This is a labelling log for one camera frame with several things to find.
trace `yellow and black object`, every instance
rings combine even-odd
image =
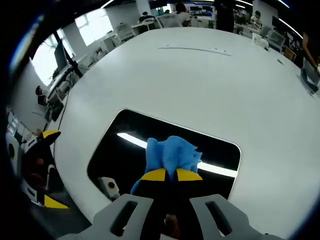
[[[146,173],[133,193],[154,200],[146,216],[141,239],[159,239],[167,214],[176,216],[181,239],[199,239],[202,230],[190,199],[212,194],[202,178],[192,171],[178,168],[173,180],[164,168]]]

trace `ceiling light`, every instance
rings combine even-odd
[[[288,9],[290,8],[285,2],[281,1],[281,0],[277,0],[278,2],[282,3],[283,5],[285,5]]]
[[[131,136],[128,133],[117,133],[117,135],[120,138],[123,138],[123,139],[127,140],[128,142],[133,143],[143,149],[147,148],[147,143],[145,141],[142,141],[134,136]],[[205,162],[199,162],[197,167],[198,167],[198,169],[202,169],[202,170],[214,173],[214,174],[220,174],[220,175],[224,175],[224,176],[228,176],[228,177],[232,177],[232,178],[235,178],[238,175],[238,172],[235,170],[230,170],[227,168],[215,166],[215,165],[205,163]]]
[[[290,26],[288,23],[283,21],[281,18],[279,18],[279,21],[287,25],[292,31],[294,31],[300,38],[304,39],[292,26]]]
[[[250,6],[253,6],[253,4],[252,3],[248,3],[248,2],[246,2],[246,1],[242,1],[242,0],[236,0],[237,2],[240,2],[240,3],[243,3],[243,4],[248,4],[248,5],[250,5]]]
[[[107,1],[105,4],[103,4],[100,8],[103,9],[108,4],[112,3],[114,0]]]
[[[241,5],[238,5],[238,4],[236,4],[236,6],[239,7],[239,8],[243,8],[243,9],[246,8],[245,6],[241,6]]]

